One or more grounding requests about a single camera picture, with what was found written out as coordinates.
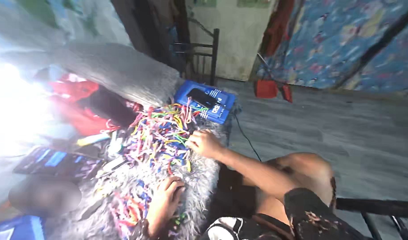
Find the blue box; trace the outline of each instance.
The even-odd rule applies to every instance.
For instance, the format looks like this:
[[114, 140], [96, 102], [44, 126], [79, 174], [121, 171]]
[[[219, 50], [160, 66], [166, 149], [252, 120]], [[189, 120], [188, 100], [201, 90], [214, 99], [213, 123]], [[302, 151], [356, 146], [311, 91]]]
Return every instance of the blue box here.
[[0, 222], [0, 239], [45, 240], [41, 218], [24, 215]]
[[[233, 106], [235, 95], [229, 94], [212, 86], [207, 86], [205, 84], [186, 80], [185, 83], [180, 86], [179, 90], [177, 90], [175, 94], [175, 102], [186, 105], [188, 103], [187, 95], [194, 88], [198, 88], [204, 93], [214, 97], [215, 99], [217, 99], [217, 102], [219, 104], [216, 105], [213, 109], [202, 111], [200, 113], [200, 116], [215, 123], [223, 124]], [[192, 107], [202, 107], [196, 101], [192, 101], [190, 105]]]

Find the white wall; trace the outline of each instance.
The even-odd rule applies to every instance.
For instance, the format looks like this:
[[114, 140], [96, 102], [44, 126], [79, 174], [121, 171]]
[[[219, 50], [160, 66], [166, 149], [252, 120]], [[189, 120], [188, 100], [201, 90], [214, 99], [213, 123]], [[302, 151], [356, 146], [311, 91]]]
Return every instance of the white wall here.
[[[240, 81], [249, 79], [253, 63], [266, 29], [273, 5], [268, 8], [238, 8], [237, 0], [217, 0], [217, 7], [194, 6], [194, 18], [208, 30], [220, 29], [216, 76]], [[189, 22], [192, 43], [211, 44], [212, 38]], [[206, 60], [206, 69], [210, 69]]]

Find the leg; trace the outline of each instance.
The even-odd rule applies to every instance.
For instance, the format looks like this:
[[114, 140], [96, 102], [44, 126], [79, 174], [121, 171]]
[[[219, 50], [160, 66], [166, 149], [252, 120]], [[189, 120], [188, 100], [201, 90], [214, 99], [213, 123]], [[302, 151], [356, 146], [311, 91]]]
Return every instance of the leg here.
[[[313, 153], [293, 153], [269, 160], [266, 163], [286, 172], [304, 188], [312, 190], [327, 206], [332, 201], [334, 194], [331, 183], [333, 171], [330, 164], [322, 157]], [[244, 179], [243, 183], [252, 185], [249, 179]], [[284, 205], [278, 199], [265, 193], [263, 193], [257, 213], [269, 215], [289, 225]]]

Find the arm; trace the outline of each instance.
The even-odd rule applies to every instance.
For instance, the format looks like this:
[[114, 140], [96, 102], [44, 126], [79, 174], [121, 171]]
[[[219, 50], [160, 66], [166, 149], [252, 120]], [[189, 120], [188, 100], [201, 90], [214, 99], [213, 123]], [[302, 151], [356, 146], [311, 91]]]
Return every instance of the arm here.
[[284, 202], [284, 195], [298, 187], [298, 184], [285, 173], [253, 158], [224, 148], [209, 130], [195, 131], [186, 144], [198, 154], [216, 159], [232, 167], [244, 177], [249, 178], [262, 191], [276, 197], [282, 203]]

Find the knee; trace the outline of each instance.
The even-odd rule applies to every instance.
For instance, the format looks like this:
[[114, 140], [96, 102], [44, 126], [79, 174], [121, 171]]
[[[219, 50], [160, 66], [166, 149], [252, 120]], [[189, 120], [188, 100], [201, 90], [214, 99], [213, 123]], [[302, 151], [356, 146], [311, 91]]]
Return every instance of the knee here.
[[316, 153], [298, 152], [288, 155], [295, 165], [307, 168], [308, 171], [318, 172], [327, 176], [333, 176], [330, 163]]

